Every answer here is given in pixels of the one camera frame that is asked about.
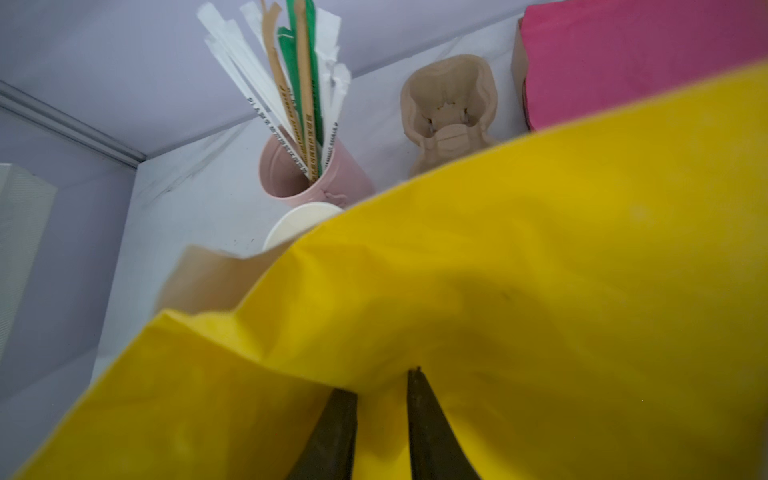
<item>gray wall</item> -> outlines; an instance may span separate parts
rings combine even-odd
[[[5,113],[0,113],[0,162],[17,164],[58,187],[0,360],[0,440],[28,455],[29,446],[48,434],[90,379],[94,355],[82,357],[95,352],[101,335],[134,171]],[[21,407],[29,416],[8,413]],[[24,460],[9,458],[15,454],[6,454],[3,443],[0,451],[0,472],[9,462]]]
[[[247,0],[211,1],[259,51],[238,9]],[[203,43],[195,12],[204,2],[3,0],[0,45],[12,47],[0,80],[145,154],[164,150],[251,115]],[[316,0],[342,17],[339,59],[357,74],[530,3]]]

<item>yellow plastic sheet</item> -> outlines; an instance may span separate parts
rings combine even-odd
[[[359,393],[409,478],[421,366],[483,478],[751,478],[768,412],[768,65],[434,171],[165,310],[19,478],[282,478]]]

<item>white marble surface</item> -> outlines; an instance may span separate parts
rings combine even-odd
[[[353,80],[339,138],[378,192],[406,180],[419,154],[402,132],[400,89],[411,73],[434,61],[460,54],[485,58],[498,90],[490,134],[505,141],[526,132],[510,70],[517,19],[505,19]],[[256,119],[138,168],[94,378],[151,319],[155,297],[187,245],[241,256],[261,251],[270,228],[289,210],[259,184],[258,158],[268,136]]]

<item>pink cloth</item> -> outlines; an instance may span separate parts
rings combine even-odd
[[[535,130],[768,57],[766,0],[567,0],[521,26]]]

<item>pink cup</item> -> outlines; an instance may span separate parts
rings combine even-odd
[[[327,202],[346,208],[375,193],[371,179],[338,140],[327,170],[310,185],[288,152],[270,136],[261,152],[259,179],[268,195],[291,207]]]

